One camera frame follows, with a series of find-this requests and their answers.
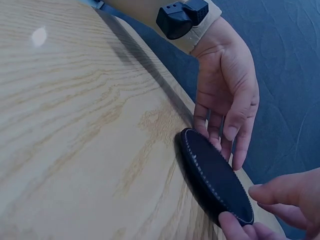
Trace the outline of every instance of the beige sleeve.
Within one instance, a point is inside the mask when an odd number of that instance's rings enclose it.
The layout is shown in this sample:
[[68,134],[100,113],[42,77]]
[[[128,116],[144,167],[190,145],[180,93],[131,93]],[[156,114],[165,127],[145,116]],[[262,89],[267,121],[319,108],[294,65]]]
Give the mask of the beige sleeve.
[[[188,0],[180,0],[180,2],[184,3],[187,1]],[[160,36],[187,54],[195,48],[209,26],[217,20],[222,13],[211,0],[205,1],[209,4],[209,13],[204,20],[198,26],[194,26],[185,36],[176,40],[168,40],[156,24],[156,19],[161,7],[177,2],[177,0],[104,0],[104,2],[111,7],[151,27]]]

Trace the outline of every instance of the round black coaster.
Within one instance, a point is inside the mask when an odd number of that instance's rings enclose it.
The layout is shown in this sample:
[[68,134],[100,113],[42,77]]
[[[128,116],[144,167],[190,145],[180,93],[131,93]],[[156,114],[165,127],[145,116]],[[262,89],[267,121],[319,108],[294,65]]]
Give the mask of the round black coaster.
[[218,216],[227,211],[241,226],[252,225],[254,212],[246,191],[220,152],[191,128],[175,136],[175,146],[184,179],[210,219],[220,226]]

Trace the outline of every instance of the finger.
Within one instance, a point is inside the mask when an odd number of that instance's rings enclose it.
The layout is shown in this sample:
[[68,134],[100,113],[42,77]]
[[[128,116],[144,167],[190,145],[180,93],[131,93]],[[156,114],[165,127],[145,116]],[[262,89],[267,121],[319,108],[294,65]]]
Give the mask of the finger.
[[254,223],[253,227],[255,229],[256,235],[258,239],[263,240],[286,240],[287,238],[285,236],[281,236],[280,234],[272,231],[265,225],[263,225],[260,222]]
[[221,229],[228,240],[250,240],[238,220],[230,212],[219,215]]
[[208,133],[209,133],[209,141],[215,146],[218,151],[221,151],[221,143],[220,143],[220,126],[222,124],[222,116],[215,111],[211,110],[210,118],[208,122]]
[[242,165],[247,157],[254,123],[255,117],[247,118],[236,136],[235,152],[232,161],[232,168],[235,171],[238,171],[242,168]]
[[208,108],[204,107],[200,103],[195,104],[193,114],[194,128],[206,138],[209,138],[209,133],[206,128]]
[[258,203],[264,210],[278,216],[287,224],[297,229],[306,230],[308,221],[297,206],[284,205],[281,203],[275,205],[265,205]]
[[259,240],[254,226],[252,226],[252,225],[245,225],[245,226],[243,227],[243,230],[245,231],[245,233],[248,235],[248,237],[249,237],[251,240]]
[[229,141],[233,141],[238,134],[239,129],[245,123],[248,117],[249,108],[254,95],[254,86],[248,81],[240,87],[233,96],[233,103],[225,117],[225,126],[223,134]]
[[221,155],[224,157],[224,159],[229,162],[230,156],[232,151],[232,141],[229,141],[226,139],[226,137],[223,135],[221,137]]
[[304,173],[278,176],[263,185],[249,188],[249,195],[258,203],[273,205],[286,204],[299,206],[301,191],[303,190]]

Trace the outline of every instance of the skin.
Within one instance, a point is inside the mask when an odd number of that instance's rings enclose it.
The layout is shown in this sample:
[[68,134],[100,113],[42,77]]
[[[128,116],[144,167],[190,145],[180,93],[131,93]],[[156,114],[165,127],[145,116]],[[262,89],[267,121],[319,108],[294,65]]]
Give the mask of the skin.
[[194,127],[221,151],[226,160],[230,158],[236,139],[232,167],[239,170],[247,156],[259,106],[259,87],[251,52],[236,31],[220,17],[209,27],[191,55],[199,61]]
[[[305,240],[320,240],[320,168],[279,176],[249,189],[249,195],[266,211],[306,231]],[[219,216],[227,240],[284,240],[262,223],[241,227],[229,212]]]

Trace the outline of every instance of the black device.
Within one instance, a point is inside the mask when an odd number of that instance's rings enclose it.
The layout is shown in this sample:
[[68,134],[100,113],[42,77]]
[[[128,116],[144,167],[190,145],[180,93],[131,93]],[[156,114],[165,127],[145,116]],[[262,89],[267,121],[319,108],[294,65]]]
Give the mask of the black device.
[[177,1],[159,9],[156,24],[169,40],[175,40],[198,26],[208,12],[209,5],[204,0]]
[[209,218],[220,227],[218,216],[227,211],[241,226],[252,225],[254,211],[246,191],[220,152],[192,128],[174,141],[184,179]]

